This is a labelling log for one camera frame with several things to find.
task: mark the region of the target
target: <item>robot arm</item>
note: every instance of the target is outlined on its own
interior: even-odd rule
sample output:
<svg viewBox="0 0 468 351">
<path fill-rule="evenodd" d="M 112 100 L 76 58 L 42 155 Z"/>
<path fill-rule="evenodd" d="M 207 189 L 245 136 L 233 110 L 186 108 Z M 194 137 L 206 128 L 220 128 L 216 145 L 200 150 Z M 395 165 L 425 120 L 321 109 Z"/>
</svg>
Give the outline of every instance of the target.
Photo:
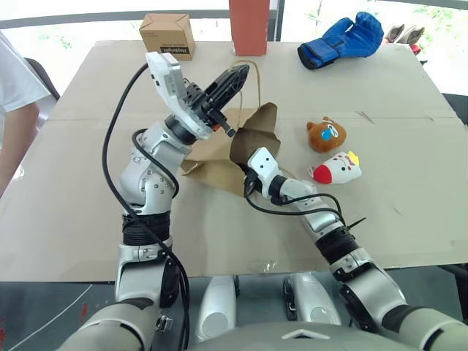
<svg viewBox="0 0 468 351">
<path fill-rule="evenodd" d="M 219 127 L 234 135 L 221 109 L 241 90 L 249 66 L 224 71 L 204 91 L 195 83 L 186 86 L 178 62 L 169 53 L 147 53 L 146 60 L 172 114 L 163 123 L 134 134 L 135 147 L 118 188 L 139 220 L 171 248 L 170 208 L 178 190 L 173 174 L 196 140 L 208 139 Z M 128 213 L 123 218 L 116 303 L 94 314 L 60 351 L 148 351 L 155 331 L 170 325 L 161 310 L 177 298 L 179 270 L 139 223 Z"/>
<path fill-rule="evenodd" d="M 308 181 L 283 176 L 274 157 L 259 148 L 248 161 L 246 196 L 253 189 L 274 204 L 317 194 Z M 328 209 L 320 197 L 291 203 L 296 211 Z M 339 216 L 321 211 L 301 216 L 303 226 L 342 283 L 340 294 L 361 329 L 379 333 L 419 350 L 466 350 L 468 327 L 433 309 L 408 306 L 398 285 L 365 249 L 359 247 Z"/>
</svg>

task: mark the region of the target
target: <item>blue boxing glove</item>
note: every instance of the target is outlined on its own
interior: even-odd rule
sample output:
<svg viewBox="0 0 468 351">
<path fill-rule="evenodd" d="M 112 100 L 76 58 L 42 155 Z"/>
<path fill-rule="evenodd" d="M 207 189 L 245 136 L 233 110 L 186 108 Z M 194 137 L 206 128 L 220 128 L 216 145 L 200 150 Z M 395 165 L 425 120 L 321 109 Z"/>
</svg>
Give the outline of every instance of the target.
<svg viewBox="0 0 468 351">
<path fill-rule="evenodd" d="M 304 66 L 316 69 L 332 64 L 339 57 L 367 57 L 382 43 L 380 22 L 370 13 L 358 12 L 356 23 L 342 18 L 333 24 L 320 39 L 303 43 L 298 48 Z"/>
</svg>

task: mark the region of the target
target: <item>brown paper bag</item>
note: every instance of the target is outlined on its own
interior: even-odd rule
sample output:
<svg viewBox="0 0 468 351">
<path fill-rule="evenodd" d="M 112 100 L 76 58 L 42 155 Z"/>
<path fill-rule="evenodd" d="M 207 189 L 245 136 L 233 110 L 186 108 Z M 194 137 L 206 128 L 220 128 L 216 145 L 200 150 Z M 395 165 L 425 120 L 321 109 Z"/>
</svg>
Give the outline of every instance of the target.
<svg viewBox="0 0 468 351">
<path fill-rule="evenodd" d="M 236 163 L 244 163 L 261 146 L 276 156 L 280 145 L 274 134 L 277 110 L 271 102 L 258 110 L 243 108 L 240 114 L 238 108 L 227 109 L 224 115 L 228 124 L 238 131 L 235 144 L 241 147 L 231 151 L 233 139 L 219 130 L 209 140 L 194 144 L 181 166 L 184 175 L 243 196 L 244 173 Z"/>
</svg>

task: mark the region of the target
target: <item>black cable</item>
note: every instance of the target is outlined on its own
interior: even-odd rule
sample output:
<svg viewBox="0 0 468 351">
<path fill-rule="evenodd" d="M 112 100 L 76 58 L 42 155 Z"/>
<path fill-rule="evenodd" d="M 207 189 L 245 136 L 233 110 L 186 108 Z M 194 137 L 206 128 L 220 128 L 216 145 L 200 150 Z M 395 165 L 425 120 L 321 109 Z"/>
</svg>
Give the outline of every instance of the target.
<svg viewBox="0 0 468 351">
<path fill-rule="evenodd" d="M 132 142 L 134 147 L 147 159 L 150 160 L 151 163 L 155 164 L 157 167 L 161 168 L 161 170 L 166 173 L 166 175 L 170 178 L 170 180 L 174 183 L 174 195 L 173 198 L 177 196 L 178 190 L 179 190 L 179 185 L 177 182 L 176 177 L 157 159 L 155 159 L 150 153 L 147 152 L 147 150 L 144 149 L 144 147 L 141 146 L 141 144 L 138 142 L 138 135 L 144 133 L 146 129 L 139 129 L 135 133 L 132 134 Z"/>
<path fill-rule="evenodd" d="M 282 202 L 282 205 L 289 205 L 291 203 L 296 203 L 298 201 L 313 199 L 314 197 L 329 197 L 330 199 L 332 199 L 335 202 L 336 209 L 338 210 L 339 213 L 341 213 L 341 206 L 339 205 L 338 199 L 336 197 L 334 197 L 333 195 L 331 195 L 331 194 L 327 194 L 326 192 L 321 192 L 319 194 L 312 194 L 312 195 L 297 197 L 295 199 L 291 199 L 291 200 Z"/>
<path fill-rule="evenodd" d="M 357 220 L 356 222 L 354 222 L 354 223 L 348 225 L 348 230 L 351 229 L 352 227 L 355 227 L 356 225 L 358 225 L 359 223 L 361 223 L 362 221 L 364 221 L 364 220 L 366 220 L 366 219 L 367 219 L 367 217 L 363 217 L 363 218 Z"/>
<path fill-rule="evenodd" d="M 339 220 L 341 221 L 341 223 L 343 223 L 343 225 L 346 225 L 346 223 L 344 222 L 343 215 L 341 213 L 339 213 L 337 210 L 333 209 L 333 208 L 314 208 L 312 210 L 297 211 L 297 212 L 268 210 L 267 208 L 259 207 L 258 205 L 254 204 L 252 202 L 252 200 L 250 199 L 250 196 L 249 196 L 249 194 L 247 192 L 247 186 L 244 187 L 244 197 L 246 198 L 247 203 L 251 207 L 253 207 L 256 210 L 258 210 L 260 212 L 263 212 L 265 214 L 275 214 L 275 215 L 278 215 L 278 216 L 303 216 L 303 215 L 306 215 L 306 214 L 316 214 L 318 212 L 331 212 L 331 213 L 338 216 Z"/>
<path fill-rule="evenodd" d="M 137 213 L 133 211 L 133 209 L 130 207 L 130 205 L 125 201 L 125 199 L 122 197 L 122 195 L 118 192 L 115 184 L 112 181 L 112 178 L 110 177 L 109 173 L 109 167 L 107 165 L 107 151 L 109 149 L 109 142 L 110 142 L 110 137 L 112 135 L 114 126 L 116 125 L 118 115 L 122 109 L 122 106 L 125 102 L 125 99 L 130 91 L 130 89 L 133 87 L 135 84 L 135 81 L 141 76 L 141 74 L 148 68 L 148 64 L 144 64 L 132 77 L 132 79 L 129 81 L 127 84 L 127 87 L 125 88 L 124 92 L 122 93 L 122 96 L 120 100 L 118 101 L 116 111 L 114 112 L 112 119 L 110 120 L 109 127 L 107 128 L 105 138 L 104 138 L 104 143 L 102 145 L 102 172 L 104 173 L 105 180 L 107 182 L 107 185 L 109 186 L 109 189 L 113 193 L 114 197 L 119 201 L 121 206 L 125 209 L 125 211 L 141 226 L 141 228 L 145 231 L 145 233 L 158 245 L 162 248 L 162 251 L 170 258 L 174 260 L 176 265 L 179 267 L 179 270 L 181 271 L 181 297 L 182 297 L 182 302 L 184 305 L 184 321 L 182 325 L 182 331 L 181 331 L 181 338 L 184 340 L 184 347 L 188 345 L 189 342 L 189 334 L 187 331 L 189 331 L 189 304 L 190 304 L 190 290 L 189 290 L 189 279 L 187 277 L 186 271 L 184 266 L 182 265 L 182 262 L 177 258 L 177 256 L 171 251 L 169 247 L 167 247 L 164 242 L 162 242 L 161 239 L 158 238 L 156 234 L 153 233 L 150 227 L 148 227 L 144 222 L 140 220 L 138 217 Z"/>
</svg>

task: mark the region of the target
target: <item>cardboard box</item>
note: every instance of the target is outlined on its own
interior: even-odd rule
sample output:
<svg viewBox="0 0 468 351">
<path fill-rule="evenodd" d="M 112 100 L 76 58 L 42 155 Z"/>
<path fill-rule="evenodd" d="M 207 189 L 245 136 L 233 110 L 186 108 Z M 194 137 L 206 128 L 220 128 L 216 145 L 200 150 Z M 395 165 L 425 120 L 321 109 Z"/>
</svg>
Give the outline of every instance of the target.
<svg viewBox="0 0 468 351">
<path fill-rule="evenodd" d="M 187 14 L 148 13 L 140 35 L 148 52 L 172 53 L 178 60 L 192 60 L 195 42 Z"/>
</svg>

